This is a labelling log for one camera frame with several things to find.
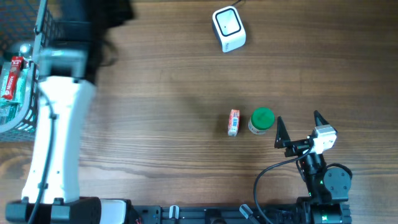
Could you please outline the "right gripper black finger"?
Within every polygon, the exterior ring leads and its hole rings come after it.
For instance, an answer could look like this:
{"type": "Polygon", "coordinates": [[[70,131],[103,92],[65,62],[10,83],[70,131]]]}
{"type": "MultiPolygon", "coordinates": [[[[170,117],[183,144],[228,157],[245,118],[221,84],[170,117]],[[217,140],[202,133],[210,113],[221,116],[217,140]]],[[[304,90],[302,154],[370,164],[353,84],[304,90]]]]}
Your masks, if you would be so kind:
{"type": "Polygon", "coordinates": [[[290,146],[291,140],[286,130],[284,121],[281,116],[277,118],[277,132],[275,136],[275,148],[287,148],[290,146]]]}
{"type": "Polygon", "coordinates": [[[321,115],[318,110],[315,110],[313,112],[313,115],[315,120],[315,126],[329,125],[329,122],[321,115]]]}

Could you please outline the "green lid jar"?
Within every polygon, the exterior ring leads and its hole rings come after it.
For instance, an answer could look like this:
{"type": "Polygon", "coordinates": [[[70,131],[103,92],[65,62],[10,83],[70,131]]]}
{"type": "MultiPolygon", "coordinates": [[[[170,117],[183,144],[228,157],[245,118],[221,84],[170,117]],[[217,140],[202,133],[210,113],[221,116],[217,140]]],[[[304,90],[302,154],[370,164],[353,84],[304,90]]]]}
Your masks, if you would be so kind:
{"type": "Polygon", "coordinates": [[[253,134],[265,134],[275,122],[275,116],[271,109],[260,107],[254,110],[249,121],[248,128],[253,134]]]}

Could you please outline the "red Nescafe stick sachet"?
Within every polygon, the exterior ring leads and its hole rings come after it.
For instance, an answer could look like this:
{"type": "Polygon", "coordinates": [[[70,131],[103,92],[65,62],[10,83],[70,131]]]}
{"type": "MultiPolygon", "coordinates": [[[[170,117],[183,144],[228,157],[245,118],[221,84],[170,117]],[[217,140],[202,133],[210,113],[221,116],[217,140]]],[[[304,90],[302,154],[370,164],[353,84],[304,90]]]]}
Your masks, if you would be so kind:
{"type": "Polygon", "coordinates": [[[6,89],[2,96],[6,100],[12,100],[14,97],[14,91],[16,89],[17,80],[19,78],[23,62],[24,58],[21,56],[13,56],[11,60],[11,67],[6,83],[6,89]]]}

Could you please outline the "green snack packet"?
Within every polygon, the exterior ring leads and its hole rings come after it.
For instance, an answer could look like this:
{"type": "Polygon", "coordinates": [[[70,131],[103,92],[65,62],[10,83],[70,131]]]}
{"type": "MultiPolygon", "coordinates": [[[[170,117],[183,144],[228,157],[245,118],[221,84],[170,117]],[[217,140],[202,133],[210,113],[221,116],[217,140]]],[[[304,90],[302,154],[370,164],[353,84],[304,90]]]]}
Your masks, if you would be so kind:
{"type": "Polygon", "coordinates": [[[2,96],[6,89],[6,83],[11,67],[11,62],[4,62],[1,70],[1,125],[12,121],[18,112],[22,109],[23,104],[15,103],[12,100],[6,100],[2,96]]]}

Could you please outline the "yellow Vim liquid bottle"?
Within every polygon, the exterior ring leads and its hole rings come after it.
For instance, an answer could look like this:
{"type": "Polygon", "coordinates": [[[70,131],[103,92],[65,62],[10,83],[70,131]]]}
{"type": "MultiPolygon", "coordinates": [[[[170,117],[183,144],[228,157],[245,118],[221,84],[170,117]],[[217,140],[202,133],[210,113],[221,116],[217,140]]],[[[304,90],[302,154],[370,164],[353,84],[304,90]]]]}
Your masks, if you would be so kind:
{"type": "Polygon", "coordinates": [[[23,68],[30,68],[34,49],[33,41],[18,41],[11,44],[4,53],[4,59],[11,61],[13,57],[22,57],[23,68]]]}

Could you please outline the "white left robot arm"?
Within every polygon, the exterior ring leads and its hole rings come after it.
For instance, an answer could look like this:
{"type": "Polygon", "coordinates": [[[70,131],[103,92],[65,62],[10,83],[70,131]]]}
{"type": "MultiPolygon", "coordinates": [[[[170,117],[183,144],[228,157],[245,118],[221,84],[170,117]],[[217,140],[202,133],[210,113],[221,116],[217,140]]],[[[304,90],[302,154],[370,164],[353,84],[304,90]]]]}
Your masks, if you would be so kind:
{"type": "Polygon", "coordinates": [[[62,1],[53,19],[39,3],[28,94],[23,112],[1,128],[35,128],[30,171],[19,200],[6,205],[10,223],[134,223],[130,200],[83,197],[80,137],[96,91],[106,33],[134,16],[129,1],[62,1]]]}

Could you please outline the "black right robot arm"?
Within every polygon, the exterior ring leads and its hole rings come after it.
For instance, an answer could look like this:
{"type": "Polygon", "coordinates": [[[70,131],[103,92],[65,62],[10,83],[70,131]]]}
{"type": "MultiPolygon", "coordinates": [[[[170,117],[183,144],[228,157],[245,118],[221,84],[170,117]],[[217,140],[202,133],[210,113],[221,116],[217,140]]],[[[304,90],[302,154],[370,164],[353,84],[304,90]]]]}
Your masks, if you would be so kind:
{"type": "Polygon", "coordinates": [[[314,111],[315,127],[305,139],[290,139],[283,119],[277,118],[276,148],[285,149],[285,157],[297,157],[299,174],[308,190],[307,197],[299,197],[295,204],[281,212],[288,215],[287,223],[351,223],[347,201],[353,178],[352,171],[339,163],[327,164],[323,153],[331,149],[337,130],[314,111]]]}

